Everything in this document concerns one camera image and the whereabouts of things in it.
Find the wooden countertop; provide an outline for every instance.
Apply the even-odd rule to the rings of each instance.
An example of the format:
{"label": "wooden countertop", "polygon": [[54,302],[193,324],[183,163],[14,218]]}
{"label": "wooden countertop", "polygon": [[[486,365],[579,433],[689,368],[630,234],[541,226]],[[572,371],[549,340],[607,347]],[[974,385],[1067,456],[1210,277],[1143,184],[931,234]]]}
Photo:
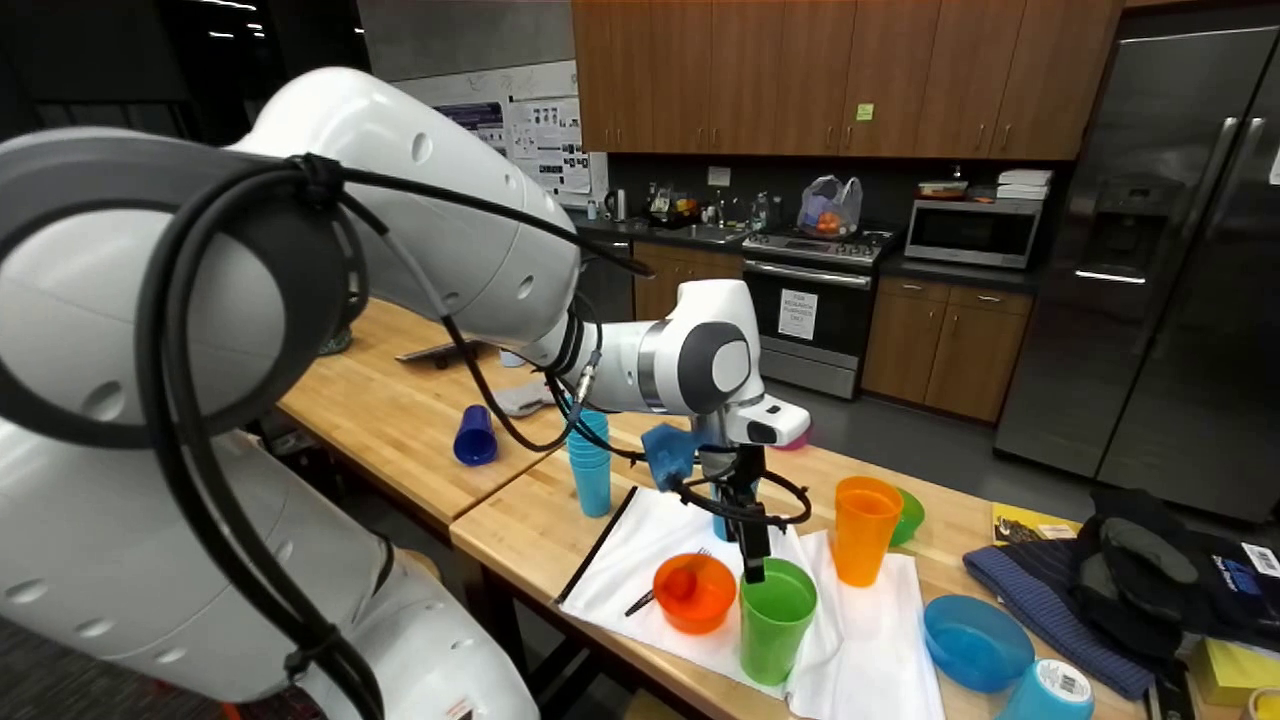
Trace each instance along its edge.
{"label": "wooden countertop", "polygon": [[[490,464],[463,467],[450,456],[458,412],[468,405],[485,405],[479,387],[463,365],[398,365],[405,351],[446,343],[439,324],[373,302],[350,333],[350,347],[316,360],[280,408],[313,436],[356,460],[383,494],[408,499],[422,521],[437,527],[450,526],[541,460],[501,430],[501,456]],[[526,368],[501,368],[494,358],[485,358],[479,368],[494,387],[537,379]],[[537,442],[557,433],[549,412],[520,430]]]}
{"label": "wooden countertop", "polygon": [[[660,426],[657,417],[614,417],[610,442],[636,444],[643,430]],[[809,486],[811,494],[811,521],[804,527],[824,527],[833,516],[833,489],[845,475],[881,475],[919,495],[926,507],[926,521],[919,535],[913,539],[913,555],[919,562],[919,593],[945,596],[945,593],[969,593],[987,596],[974,581],[962,574],[962,551],[991,539],[987,499],[962,495],[941,486],[924,486],[874,464],[859,464],[824,450],[804,451],[771,451],[766,467],[784,473],[795,486]],[[614,505],[630,486],[649,486],[643,467],[628,467],[625,460],[610,464],[610,494]],[[490,499],[472,507],[450,526],[450,543],[501,574],[508,583],[526,593],[533,601],[557,610],[557,596],[579,569],[579,562],[592,551],[607,521],[589,521],[575,507],[567,460],[557,451],[545,464],[526,467],[520,480],[501,489]],[[628,663],[643,669],[652,682],[685,698],[708,717],[784,717],[784,703],[771,698],[761,698],[737,682],[724,682],[714,673],[702,673],[679,656],[667,656],[660,647],[610,637],[604,627],[579,623],[592,641],[618,653]],[[941,678],[945,713],[946,717],[991,717],[995,703],[987,698],[962,694],[959,684]],[[1119,717],[1143,717],[1141,703],[1119,702],[1114,694],[1098,689],[1097,717],[1119,720]]]}

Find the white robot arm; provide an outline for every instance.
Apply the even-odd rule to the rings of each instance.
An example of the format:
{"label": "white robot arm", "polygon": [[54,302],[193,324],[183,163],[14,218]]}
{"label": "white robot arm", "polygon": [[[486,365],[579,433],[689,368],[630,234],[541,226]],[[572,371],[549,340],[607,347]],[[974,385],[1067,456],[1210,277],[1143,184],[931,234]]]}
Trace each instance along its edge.
{"label": "white robot arm", "polygon": [[[601,408],[697,412],[714,444],[787,444],[809,412],[764,393],[739,283],[689,283],[657,324],[575,319],[579,258],[549,192],[361,72],[291,79],[232,153],[82,130],[0,144],[0,617],[217,702],[288,684],[297,645],[228,583],[163,489],[137,338],[174,214],[299,153],[508,218],[348,184],[389,245],[297,198],[218,228],[183,316],[217,464],[262,548],[368,659],[389,717],[526,717],[511,663],[437,581],[237,436],[350,319],[350,283],[515,347]],[[297,684],[356,717],[316,663]]]}

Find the kitchen cabinet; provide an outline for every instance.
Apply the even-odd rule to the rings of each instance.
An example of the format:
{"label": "kitchen cabinet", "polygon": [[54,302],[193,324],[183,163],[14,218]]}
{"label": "kitchen cabinet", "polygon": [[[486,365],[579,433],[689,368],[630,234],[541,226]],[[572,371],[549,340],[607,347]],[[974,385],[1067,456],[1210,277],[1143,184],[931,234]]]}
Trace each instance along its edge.
{"label": "kitchen cabinet", "polygon": [[991,426],[1028,314],[1025,294],[888,277],[874,294],[862,387]]}
{"label": "kitchen cabinet", "polygon": [[711,277],[745,277],[739,258],[730,254],[699,254],[677,245],[643,245],[636,240],[636,262],[652,270],[652,277],[636,280],[636,319],[657,319],[677,310],[677,290],[685,280],[711,280]]}
{"label": "kitchen cabinet", "polygon": [[596,153],[1073,162],[1119,0],[575,0]]}

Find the blue cloth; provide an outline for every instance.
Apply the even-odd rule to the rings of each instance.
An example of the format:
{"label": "blue cloth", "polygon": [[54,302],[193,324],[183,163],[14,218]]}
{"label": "blue cloth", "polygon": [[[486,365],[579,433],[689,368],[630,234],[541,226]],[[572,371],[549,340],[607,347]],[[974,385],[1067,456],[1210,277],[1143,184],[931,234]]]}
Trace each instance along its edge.
{"label": "blue cloth", "polygon": [[962,569],[987,593],[1005,596],[1005,610],[1063,659],[1073,659],[1083,678],[1114,689],[1129,702],[1141,702],[1156,684],[1156,673],[1119,656],[1073,613],[1073,604],[1050,583],[1019,569],[1005,548],[969,551]]}

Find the stainless steel refrigerator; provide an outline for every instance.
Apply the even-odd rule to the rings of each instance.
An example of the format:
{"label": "stainless steel refrigerator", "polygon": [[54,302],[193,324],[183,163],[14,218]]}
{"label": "stainless steel refrigerator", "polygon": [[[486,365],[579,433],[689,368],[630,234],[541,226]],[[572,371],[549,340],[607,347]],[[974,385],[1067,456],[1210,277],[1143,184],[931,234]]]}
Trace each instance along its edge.
{"label": "stainless steel refrigerator", "polygon": [[1272,521],[1280,21],[1119,38],[995,450]]}

